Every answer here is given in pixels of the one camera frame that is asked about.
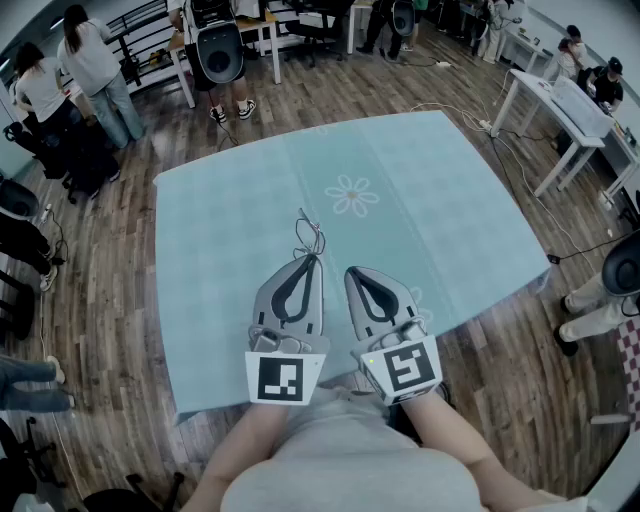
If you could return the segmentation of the white metal rack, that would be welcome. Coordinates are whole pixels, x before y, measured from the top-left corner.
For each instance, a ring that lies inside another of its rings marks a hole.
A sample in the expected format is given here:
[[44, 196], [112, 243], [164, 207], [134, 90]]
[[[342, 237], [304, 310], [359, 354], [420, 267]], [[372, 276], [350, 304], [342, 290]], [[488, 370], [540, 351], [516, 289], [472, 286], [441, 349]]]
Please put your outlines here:
[[357, 30], [364, 29], [362, 16], [364, 11], [372, 9], [375, 0], [355, 0], [351, 5], [348, 17], [347, 54], [352, 55], [355, 50], [355, 36]]

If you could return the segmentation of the person's grey shirt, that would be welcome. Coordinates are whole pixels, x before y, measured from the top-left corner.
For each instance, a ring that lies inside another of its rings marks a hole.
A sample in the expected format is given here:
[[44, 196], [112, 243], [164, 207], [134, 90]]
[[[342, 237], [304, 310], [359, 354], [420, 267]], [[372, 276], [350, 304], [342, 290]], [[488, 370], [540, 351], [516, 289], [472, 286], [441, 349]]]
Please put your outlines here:
[[316, 389], [270, 458], [233, 481], [221, 512], [486, 512], [462, 463], [387, 416], [372, 394]]

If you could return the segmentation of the black metal railing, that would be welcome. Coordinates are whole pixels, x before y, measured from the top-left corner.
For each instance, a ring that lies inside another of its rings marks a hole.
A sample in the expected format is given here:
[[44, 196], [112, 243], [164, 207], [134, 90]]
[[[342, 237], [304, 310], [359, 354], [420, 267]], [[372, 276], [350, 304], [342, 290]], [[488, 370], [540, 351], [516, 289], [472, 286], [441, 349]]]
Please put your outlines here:
[[162, 81], [160, 72], [172, 65], [167, 47], [173, 35], [166, 0], [151, 0], [107, 24], [107, 46], [121, 65], [132, 91]]

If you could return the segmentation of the red checkered cloth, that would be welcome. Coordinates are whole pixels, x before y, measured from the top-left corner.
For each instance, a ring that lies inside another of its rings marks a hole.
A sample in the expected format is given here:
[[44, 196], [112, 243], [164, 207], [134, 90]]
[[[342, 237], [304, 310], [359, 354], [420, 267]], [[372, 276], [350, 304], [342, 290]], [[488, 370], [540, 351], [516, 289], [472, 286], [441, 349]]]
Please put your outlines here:
[[622, 358], [630, 432], [635, 433], [640, 431], [640, 316], [621, 324], [615, 339]]

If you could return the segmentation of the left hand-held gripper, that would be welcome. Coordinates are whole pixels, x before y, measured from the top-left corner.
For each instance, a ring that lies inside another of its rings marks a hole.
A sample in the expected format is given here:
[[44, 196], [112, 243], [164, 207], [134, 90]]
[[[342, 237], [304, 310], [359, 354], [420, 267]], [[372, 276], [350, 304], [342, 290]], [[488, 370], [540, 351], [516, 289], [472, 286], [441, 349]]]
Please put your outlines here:
[[330, 340], [320, 336], [323, 277], [320, 259], [307, 255], [285, 264], [259, 288], [245, 353], [252, 403], [310, 402], [330, 351]]

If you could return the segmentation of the wooden table white legs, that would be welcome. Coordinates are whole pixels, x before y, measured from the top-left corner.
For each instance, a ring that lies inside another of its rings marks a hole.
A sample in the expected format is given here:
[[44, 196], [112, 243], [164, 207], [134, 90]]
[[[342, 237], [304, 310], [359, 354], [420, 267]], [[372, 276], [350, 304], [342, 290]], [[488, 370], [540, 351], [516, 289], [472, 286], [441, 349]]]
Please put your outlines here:
[[[241, 34], [245, 32], [256, 31], [258, 33], [258, 50], [261, 57], [265, 57], [270, 53], [273, 67], [273, 81], [276, 85], [281, 83], [281, 70], [279, 60], [279, 43], [277, 37], [277, 19], [267, 10], [265, 13], [265, 21], [256, 19], [241, 19], [238, 22], [238, 29]], [[192, 87], [189, 85], [185, 70], [179, 58], [179, 52], [184, 49], [184, 35], [180, 31], [175, 31], [167, 47], [173, 64], [173, 71], [178, 77], [180, 86], [190, 109], [196, 106]]]

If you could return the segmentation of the black office chair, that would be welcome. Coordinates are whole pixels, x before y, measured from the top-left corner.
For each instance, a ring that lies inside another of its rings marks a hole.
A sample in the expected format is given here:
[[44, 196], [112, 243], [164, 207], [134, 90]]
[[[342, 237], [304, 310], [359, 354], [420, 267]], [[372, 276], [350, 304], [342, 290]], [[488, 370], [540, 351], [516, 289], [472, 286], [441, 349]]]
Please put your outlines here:
[[343, 53], [333, 46], [343, 34], [343, 18], [350, 9], [347, 0], [283, 0], [298, 16], [303, 14], [319, 14], [321, 25], [305, 23], [300, 18], [285, 23], [290, 34], [303, 38], [300, 56], [309, 58], [309, 68], [316, 67], [316, 55], [324, 53], [333, 55], [338, 62], [344, 60]]
[[107, 489], [93, 493], [83, 499], [83, 505], [87, 512], [173, 512], [184, 480], [181, 472], [173, 474], [169, 495], [162, 506], [143, 491], [143, 479], [137, 473], [126, 476], [128, 489]]
[[19, 122], [6, 126], [2, 133], [7, 141], [27, 150], [43, 165], [47, 179], [62, 181], [71, 204], [77, 202], [77, 193], [90, 197], [99, 192], [110, 173], [119, 171], [117, 161], [104, 146], [95, 151], [91, 129], [65, 128], [55, 148]]

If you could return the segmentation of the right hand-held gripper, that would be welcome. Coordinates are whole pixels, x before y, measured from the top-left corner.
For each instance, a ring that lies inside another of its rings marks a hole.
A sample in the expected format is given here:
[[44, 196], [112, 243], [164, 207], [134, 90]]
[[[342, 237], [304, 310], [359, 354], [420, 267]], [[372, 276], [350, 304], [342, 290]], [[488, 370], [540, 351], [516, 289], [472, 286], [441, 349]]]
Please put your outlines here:
[[410, 290], [366, 267], [349, 267], [344, 283], [352, 324], [362, 340], [351, 354], [381, 401], [396, 405], [439, 386], [436, 338], [426, 333], [423, 319], [413, 319], [419, 312]]

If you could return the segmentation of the light blue daisy tablecloth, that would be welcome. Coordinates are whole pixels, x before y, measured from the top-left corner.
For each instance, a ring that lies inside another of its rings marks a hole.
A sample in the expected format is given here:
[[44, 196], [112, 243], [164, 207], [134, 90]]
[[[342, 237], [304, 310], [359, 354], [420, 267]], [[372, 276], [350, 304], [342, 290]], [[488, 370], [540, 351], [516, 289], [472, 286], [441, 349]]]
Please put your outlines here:
[[326, 238], [321, 377], [356, 370], [344, 275], [381, 271], [442, 335], [550, 265], [509, 192], [440, 111], [298, 130], [224, 150], [155, 178], [161, 334], [184, 421], [242, 404], [259, 287], [292, 261], [298, 209]]

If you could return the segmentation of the person's left forearm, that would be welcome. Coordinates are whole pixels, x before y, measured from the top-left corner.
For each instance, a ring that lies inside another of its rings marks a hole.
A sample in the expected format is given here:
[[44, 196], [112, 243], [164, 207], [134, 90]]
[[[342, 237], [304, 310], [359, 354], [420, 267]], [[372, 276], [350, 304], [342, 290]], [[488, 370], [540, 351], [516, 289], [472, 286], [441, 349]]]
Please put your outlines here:
[[252, 404], [214, 450], [181, 512], [220, 512], [233, 481], [269, 458], [285, 430], [288, 414], [284, 405]]

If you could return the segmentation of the person's right forearm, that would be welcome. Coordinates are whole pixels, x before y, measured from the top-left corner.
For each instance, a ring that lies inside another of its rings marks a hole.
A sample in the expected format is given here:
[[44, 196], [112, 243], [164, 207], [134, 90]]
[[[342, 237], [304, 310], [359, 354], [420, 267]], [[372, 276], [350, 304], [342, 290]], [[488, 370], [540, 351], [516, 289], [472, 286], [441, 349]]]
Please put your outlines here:
[[516, 512], [553, 500], [511, 475], [480, 433], [432, 392], [402, 403], [424, 447], [448, 454], [471, 473], [482, 505], [492, 512]]

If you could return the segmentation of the thin wire-frame eyeglasses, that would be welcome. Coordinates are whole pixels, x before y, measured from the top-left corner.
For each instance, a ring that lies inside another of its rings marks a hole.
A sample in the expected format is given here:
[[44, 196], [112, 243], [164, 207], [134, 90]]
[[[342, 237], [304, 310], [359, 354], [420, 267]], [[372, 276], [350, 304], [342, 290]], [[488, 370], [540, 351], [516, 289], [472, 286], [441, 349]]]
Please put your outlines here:
[[313, 222], [302, 208], [298, 209], [298, 218], [295, 222], [295, 234], [298, 240], [293, 248], [294, 259], [307, 255], [320, 256], [326, 247], [326, 238], [320, 225]]

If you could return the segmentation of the pale rectangular mat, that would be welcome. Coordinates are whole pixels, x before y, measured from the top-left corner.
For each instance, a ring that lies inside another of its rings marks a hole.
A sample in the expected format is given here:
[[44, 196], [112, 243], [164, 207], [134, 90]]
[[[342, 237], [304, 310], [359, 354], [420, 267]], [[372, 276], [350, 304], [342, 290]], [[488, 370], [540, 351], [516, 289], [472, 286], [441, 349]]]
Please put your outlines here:
[[551, 100], [587, 137], [604, 138], [614, 120], [572, 80], [559, 76], [551, 88]]

